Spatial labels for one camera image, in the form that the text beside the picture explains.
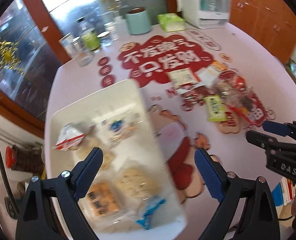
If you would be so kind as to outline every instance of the red and white wrapper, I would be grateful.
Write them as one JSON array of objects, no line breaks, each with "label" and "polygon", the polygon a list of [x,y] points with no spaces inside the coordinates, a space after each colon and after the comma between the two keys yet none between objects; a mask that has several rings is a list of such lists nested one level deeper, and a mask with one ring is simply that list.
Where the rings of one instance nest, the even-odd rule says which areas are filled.
[{"label": "red and white wrapper", "polygon": [[77,150],[84,139],[84,137],[90,132],[93,126],[89,126],[82,123],[69,123],[65,125],[58,137],[55,150],[60,151],[74,151]]}]

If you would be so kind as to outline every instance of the transparent cabinet door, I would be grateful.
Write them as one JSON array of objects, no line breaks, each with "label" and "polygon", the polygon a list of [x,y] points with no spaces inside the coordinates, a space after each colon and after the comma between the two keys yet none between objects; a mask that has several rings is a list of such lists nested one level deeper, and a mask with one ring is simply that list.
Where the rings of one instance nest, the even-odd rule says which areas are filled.
[{"label": "transparent cabinet door", "polygon": [[0,90],[45,121],[51,86],[61,65],[22,0],[14,0],[0,18]]}]

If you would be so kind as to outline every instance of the glass jar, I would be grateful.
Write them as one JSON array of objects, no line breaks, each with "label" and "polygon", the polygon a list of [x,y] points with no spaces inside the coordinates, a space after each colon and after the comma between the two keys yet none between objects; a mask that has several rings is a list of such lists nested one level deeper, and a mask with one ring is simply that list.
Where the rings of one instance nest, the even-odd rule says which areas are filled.
[{"label": "glass jar", "polygon": [[107,47],[112,44],[112,38],[110,36],[110,32],[103,32],[98,35],[100,39],[101,46]]},{"label": "glass jar", "polygon": [[100,41],[97,38],[97,33],[95,28],[85,20],[84,17],[81,17],[77,20],[80,26],[80,37],[84,42],[87,49],[91,52],[99,52],[101,50]]},{"label": "glass jar", "polygon": [[84,46],[80,37],[76,37],[71,42],[72,49],[74,50],[73,59],[79,66],[84,67],[92,61],[92,55],[89,50]]}]

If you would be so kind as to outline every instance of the silver bolt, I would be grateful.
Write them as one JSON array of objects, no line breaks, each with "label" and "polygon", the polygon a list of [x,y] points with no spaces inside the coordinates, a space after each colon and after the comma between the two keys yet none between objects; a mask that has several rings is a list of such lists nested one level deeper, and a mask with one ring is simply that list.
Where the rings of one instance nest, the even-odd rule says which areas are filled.
[{"label": "silver bolt", "polygon": [[64,177],[64,178],[69,177],[70,176],[70,171],[63,171],[61,173],[61,176]]},{"label": "silver bolt", "polygon": [[31,178],[31,181],[32,181],[32,182],[36,182],[38,179],[39,179],[38,176],[33,176],[33,177]]},{"label": "silver bolt", "polygon": [[227,176],[228,178],[234,179],[236,177],[236,174],[230,171],[230,172],[227,172]]},{"label": "silver bolt", "polygon": [[258,180],[261,182],[261,183],[265,183],[266,182],[266,179],[263,177],[263,176],[260,176],[258,178]]}]

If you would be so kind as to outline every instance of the table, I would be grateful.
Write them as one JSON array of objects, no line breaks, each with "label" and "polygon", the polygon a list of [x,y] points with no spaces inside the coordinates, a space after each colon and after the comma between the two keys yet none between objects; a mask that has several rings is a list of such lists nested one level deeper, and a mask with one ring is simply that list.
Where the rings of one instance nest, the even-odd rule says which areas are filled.
[{"label": "table", "polygon": [[[184,41],[176,41],[177,45],[181,42],[181,46],[187,46],[187,49],[190,47],[197,49],[189,57],[181,55],[181,62],[189,59],[188,66],[191,65],[194,71],[198,72],[201,65],[202,67],[207,65],[207,57],[211,60],[213,57],[227,64],[229,68],[238,69],[247,85],[253,87],[267,109],[268,118],[281,123],[296,120],[296,86],[283,66],[266,49],[231,24],[227,24],[225,28],[197,30],[201,33],[199,35],[196,35],[192,29],[195,28],[187,25],[185,31],[177,32],[175,36],[178,38],[178,35],[181,35],[183,36],[181,38],[184,38]],[[159,136],[160,146],[168,160],[178,189],[178,196],[187,214],[188,225],[177,239],[194,240],[201,235],[218,206],[218,202],[210,197],[194,166],[195,145],[208,149],[209,154],[217,156],[226,171],[234,171],[241,178],[256,179],[258,176],[264,176],[271,190],[281,180],[281,176],[265,168],[264,151],[247,143],[245,139],[247,127],[240,123],[238,117],[233,116],[232,125],[228,125],[228,129],[226,127],[223,131],[213,122],[207,121],[205,106],[194,106],[193,108],[183,106],[182,99],[175,94],[172,84],[163,71],[172,67],[176,69],[173,64],[177,64],[177,61],[172,61],[172,65],[165,65],[167,62],[170,63],[167,59],[173,56],[175,50],[168,51],[167,53],[171,56],[168,55],[163,59],[157,60],[158,55],[152,55],[152,57],[156,56],[156,61],[159,61],[160,66],[142,65],[141,60],[148,62],[151,56],[150,54],[145,55],[145,53],[150,53],[147,49],[152,48],[151,44],[154,42],[160,44],[161,41],[154,38],[150,40],[152,41],[150,47],[134,46],[145,43],[154,35],[168,37],[172,33],[165,33],[159,25],[155,25],[150,33],[141,36],[124,35],[111,46],[97,53],[88,66],[80,68],[75,61],[71,60],[58,69],[46,114],[46,170],[50,178],[58,175],[52,172],[52,156],[49,154],[50,147],[52,147],[50,145],[51,116],[61,108],[102,87],[133,77],[140,84],[147,114],[151,116],[156,133],[161,134]],[[199,44],[202,51],[199,47],[190,46],[193,44]],[[171,50],[173,45],[170,43],[168,45]],[[131,54],[129,55],[127,49],[134,48],[139,48],[141,51],[136,50],[135,53],[134,50],[129,50]],[[262,128],[256,127],[255,129],[262,131]],[[277,136],[277,139],[293,142],[291,138]],[[238,222],[243,204],[240,201],[233,223]]]}]

